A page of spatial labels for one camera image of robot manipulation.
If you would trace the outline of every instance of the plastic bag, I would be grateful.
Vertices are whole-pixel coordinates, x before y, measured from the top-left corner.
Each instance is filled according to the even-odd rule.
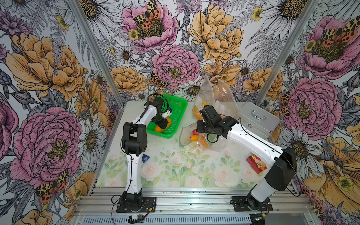
[[[205,149],[210,149],[213,151],[221,152],[227,145],[227,140],[223,137],[219,137],[219,140],[215,143],[211,143],[210,141],[216,140],[215,134],[209,134],[210,141],[207,140],[207,134],[201,133],[198,137],[198,140],[190,141],[191,137],[194,135],[193,130],[196,129],[197,123],[193,123],[187,127],[183,127],[179,137],[179,143],[183,146],[186,145],[198,145]]]
[[[221,114],[221,117],[231,116],[238,120],[240,118],[240,110],[238,104],[235,102],[234,96],[227,84],[222,80],[217,81],[214,88],[215,103],[213,104],[216,112]]]
[[[199,90],[199,94],[196,97],[193,114],[198,120],[202,120],[202,116],[200,114],[200,110],[204,108],[205,105],[213,105],[214,104],[214,92],[207,76],[204,77],[201,87]]]

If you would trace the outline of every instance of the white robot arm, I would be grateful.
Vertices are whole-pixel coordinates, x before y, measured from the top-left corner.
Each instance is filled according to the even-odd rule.
[[[161,111],[163,103],[160,97],[156,97],[153,102],[148,101],[144,111],[131,123],[125,123],[123,127],[121,143],[127,158],[127,184],[122,198],[125,205],[133,211],[140,209],[143,201],[140,169],[143,153],[148,144],[146,126],[152,121],[164,129],[168,124],[166,117],[172,114],[172,109],[168,105],[164,112]]]
[[[275,191],[286,189],[296,171],[295,151],[292,148],[283,149],[262,139],[230,116],[221,118],[211,105],[206,105],[200,113],[204,121],[198,120],[197,132],[229,138],[251,150],[270,168],[264,179],[247,195],[247,204],[251,210],[259,209]]]

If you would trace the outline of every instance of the small red package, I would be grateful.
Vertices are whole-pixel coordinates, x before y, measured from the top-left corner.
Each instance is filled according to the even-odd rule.
[[[246,161],[248,161],[250,166],[255,170],[257,174],[267,169],[265,163],[261,161],[256,155],[249,156]]]

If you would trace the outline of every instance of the floral tablecloth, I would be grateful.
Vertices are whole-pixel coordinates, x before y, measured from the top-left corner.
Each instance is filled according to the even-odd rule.
[[[197,145],[179,144],[181,128],[196,122],[192,116],[194,103],[189,102],[176,134],[165,139],[148,134],[145,154],[150,158],[141,168],[143,187],[253,187],[267,173],[256,174],[246,161],[251,152],[228,141],[221,151],[203,149]],[[122,127],[142,111],[143,102],[128,102],[115,138],[101,169],[97,187],[124,187],[127,180],[127,160],[120,149]]]

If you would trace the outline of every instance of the black mounting plate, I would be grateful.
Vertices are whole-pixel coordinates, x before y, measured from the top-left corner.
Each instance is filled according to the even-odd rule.
[[[130,208],[125,208],[124,201],[122,198],[119,199],[119,203],[116,207],[116,212],[155,212],[156,197],[143,197],[143,205],[138,211],[133,211]]]
[[[235,200],[236,202],[242,202],[244,204],[246,203],[246,196],[232,196],[231,199]],[[267,207],[269,208],[269,211],[273,210],[273,207],[271,205],[270,199],[269,197],[267,199],[265,199],[265,201],[263,203],[260,203],[258,205],[259,209],[257,211],[262,211],[262,212],[266,212],[267,211]],[[234,206],[234,211],[235,212],[254,212],[251,209],[249,209],[248,207],[245,206],[241,206],[239,204],[233,204]]]

